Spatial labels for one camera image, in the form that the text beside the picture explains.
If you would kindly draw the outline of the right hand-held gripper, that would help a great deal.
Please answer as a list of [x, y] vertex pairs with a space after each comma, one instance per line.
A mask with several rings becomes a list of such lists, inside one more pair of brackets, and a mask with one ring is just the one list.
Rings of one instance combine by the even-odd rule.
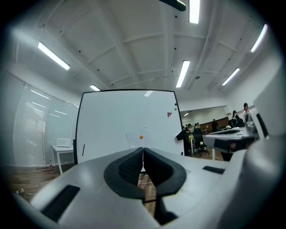
[[[221, 153], [247, 149], [259, 139], [245, 127], [207, 134], [206, 146]], [[238, 166], [232, 158], [211, 189], [202, 216], [202, 229], [243, 229], [259, 215], [284, 175], [284, 136], [254, 143]]]

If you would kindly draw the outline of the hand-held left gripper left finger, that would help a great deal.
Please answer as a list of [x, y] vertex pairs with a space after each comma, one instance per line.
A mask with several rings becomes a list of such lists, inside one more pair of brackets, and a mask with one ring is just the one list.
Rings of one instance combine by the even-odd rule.
[[88, 160], [42, 188], [31, 205], [62, 229], [155, 229], [138, 187], [143, 149]]

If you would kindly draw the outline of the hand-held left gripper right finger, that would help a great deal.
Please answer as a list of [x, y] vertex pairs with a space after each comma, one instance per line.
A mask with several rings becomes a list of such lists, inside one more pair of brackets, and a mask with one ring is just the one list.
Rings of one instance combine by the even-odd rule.
[[164, 225], [198, 204], [221, 178], [228, 163], [144, 148], [143, 166], [156, 187], [154, 218]]

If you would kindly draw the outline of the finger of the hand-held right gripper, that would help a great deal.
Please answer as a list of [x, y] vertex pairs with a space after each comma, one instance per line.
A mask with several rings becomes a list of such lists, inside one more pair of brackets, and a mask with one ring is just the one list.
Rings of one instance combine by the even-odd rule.
[[260, 139], [286, 133], [286, 68], [280, 66], [254, 100]]

